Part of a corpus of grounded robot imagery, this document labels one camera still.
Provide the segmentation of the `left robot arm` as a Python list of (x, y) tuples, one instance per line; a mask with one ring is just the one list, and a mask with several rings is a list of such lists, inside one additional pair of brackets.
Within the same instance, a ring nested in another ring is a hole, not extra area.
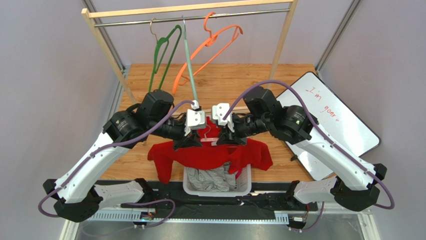
[(206, 114), (197, 100), (180, 117), (174, 97), (164, 90), (148, 92), (142, 102), (118, 111), (103, 126), (87, 153), (62, 177), (43, 183), (47, 199), (54, 199), (53, 218), (83, 222), (98, 210), (146, 201), (151, 188), (142, 178), (113, 185), (98, 184), (99, 178), (120, 157), (149, 135), (172, 141), (175, 148), (199, 147), (195, 130), (206, 125)]

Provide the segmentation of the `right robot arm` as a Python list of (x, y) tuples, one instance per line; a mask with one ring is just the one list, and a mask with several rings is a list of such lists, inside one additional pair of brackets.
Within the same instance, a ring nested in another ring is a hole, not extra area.
[(257, 86), (243, 96), (248, 114), (232, 113), (230, 105), (213, 108), (220, 128), (218, 145), (247, 145), (248, 138), (268, 132), (276, 139), (296, 146), (326, 165), (334, 177), (318, 181), (293, 181), (286, 194), (303, 204), (333, 202), (360, 212), (376, 206), (381, 189), (377, 186), (387, 168), (371, 164), (340, 146), (300, 105), (283, 106), (269, 89)]

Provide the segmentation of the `pink hanger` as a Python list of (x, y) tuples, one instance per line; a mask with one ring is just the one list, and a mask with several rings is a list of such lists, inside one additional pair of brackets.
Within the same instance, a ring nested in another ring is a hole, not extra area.
[(207, 130), (204, 133), (204, 137), (200, 139), (200, 141), (202, 143), (207, 143), (207, 142), (213, 143), (213, 142), (217, 142), (219, 140), (217, 137), (208, 137), (207, 136), (207, 134), (211, 131), (211, 129), (212, 129), (211, 126), (207, 125)]

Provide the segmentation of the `red t shirt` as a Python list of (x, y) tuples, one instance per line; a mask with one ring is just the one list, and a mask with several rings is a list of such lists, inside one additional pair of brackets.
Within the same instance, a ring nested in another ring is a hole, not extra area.
[(160, 182), (168, 184), (171, 180), (173, 163), (178, 162), (185, 167), (198, 170), (210, 170), (230, 163), (229, 172), (238, 172), (247, 165), (267, 171), (273, 160), (268, 146), (254, 139), (247, 139), (245, 145), (223, 144), (212, 146), (203, 142), (201, 147), (192, 146), (174, 149), (172, 141), (154, 144), (147, 154), (153, 161)]

